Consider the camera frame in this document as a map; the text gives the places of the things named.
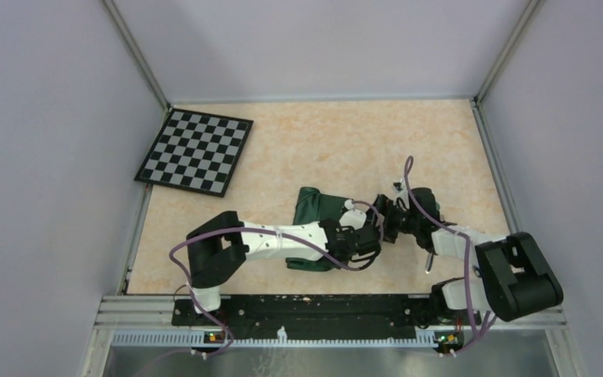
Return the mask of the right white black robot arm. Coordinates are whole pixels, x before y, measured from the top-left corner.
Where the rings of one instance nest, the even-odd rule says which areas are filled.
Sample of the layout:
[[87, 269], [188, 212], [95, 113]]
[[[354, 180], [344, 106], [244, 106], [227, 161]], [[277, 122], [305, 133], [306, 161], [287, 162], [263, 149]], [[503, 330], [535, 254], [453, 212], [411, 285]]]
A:
[[527, 232], [492, 235], [446, 221], [430, 188], [407, 190], [394, 185], [395, 198], [376, 196], [374, 206], [384, 226], [384, 240], [414, 237], [431, 258], [455, 258], [463, 275], [434, 284], [429, 314], [451, 323], [463, 310], [490, 312], [510, 322], [559, 306], [565, 293], [534, 237]]

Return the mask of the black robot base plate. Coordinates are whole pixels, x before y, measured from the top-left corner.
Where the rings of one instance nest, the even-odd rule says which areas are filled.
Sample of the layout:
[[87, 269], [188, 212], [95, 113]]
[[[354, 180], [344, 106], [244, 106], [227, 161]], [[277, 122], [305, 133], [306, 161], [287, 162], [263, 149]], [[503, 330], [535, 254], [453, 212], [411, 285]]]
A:
[[177, 327], [227, 326], [236, 339], [271, 339], [283, 329], [292, 340], [413, 339], [430, 326], [469, 324], [429, 295], [224, 295], [207, 318], [192, 301], [174, 302]]

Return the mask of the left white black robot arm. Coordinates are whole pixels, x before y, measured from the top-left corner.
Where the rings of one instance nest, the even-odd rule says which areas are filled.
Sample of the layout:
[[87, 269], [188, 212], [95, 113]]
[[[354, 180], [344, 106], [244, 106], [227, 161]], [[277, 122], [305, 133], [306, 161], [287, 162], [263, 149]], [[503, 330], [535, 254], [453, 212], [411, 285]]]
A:
[[301, 225], [256, 224], [226, 211], [194, 229], [186, 236], [191, 315], [201, 324], [215, 322], [220, 287], [245, 262], [283, 259], [288, 269], [314, 273], [366, 269], [382, 249], [385, 217], [374, 206], [362, 211], [357, 204], [348, 199], [339, 219]]

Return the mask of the dark green cloth napkin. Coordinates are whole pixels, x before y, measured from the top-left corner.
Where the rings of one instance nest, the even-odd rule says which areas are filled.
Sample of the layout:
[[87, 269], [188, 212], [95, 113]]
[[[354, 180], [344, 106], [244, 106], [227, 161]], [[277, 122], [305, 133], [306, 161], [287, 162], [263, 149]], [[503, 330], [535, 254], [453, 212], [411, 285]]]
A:
[[[345, 197], [324, 194], [317, 188], [301, 187], [295, 205], [292, 224], [304, 225], [326, 218], [338, 221], [344, 212], [346, 200], [347, 198]], [[317, 261], [302, 258], [287, 258], [286, 266], [292, 270], [318, 273], [338, 268], [326, 257], [322, 257]]]

